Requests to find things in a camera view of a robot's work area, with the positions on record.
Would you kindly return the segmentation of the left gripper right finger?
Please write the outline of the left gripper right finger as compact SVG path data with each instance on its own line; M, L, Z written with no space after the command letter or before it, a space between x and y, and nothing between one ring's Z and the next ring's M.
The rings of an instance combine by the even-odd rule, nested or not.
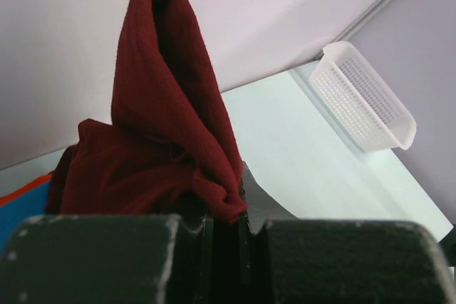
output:
M298 219L248 168L250 303L449 303L445 250L409 221Z

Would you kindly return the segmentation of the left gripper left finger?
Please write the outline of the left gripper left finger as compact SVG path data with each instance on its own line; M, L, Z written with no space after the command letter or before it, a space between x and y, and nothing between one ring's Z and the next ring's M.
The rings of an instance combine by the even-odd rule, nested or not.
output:
M213 220L35 215L1 255L3 303L206 303Z

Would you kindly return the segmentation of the dark red t shirt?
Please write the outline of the dark red t shirt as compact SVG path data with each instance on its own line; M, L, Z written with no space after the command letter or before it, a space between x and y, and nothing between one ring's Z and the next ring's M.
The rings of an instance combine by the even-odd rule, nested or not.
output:
M108 124L87 119L48 191L47 214L159 214L194 194L236 222L243 164L188 0L130 0Z

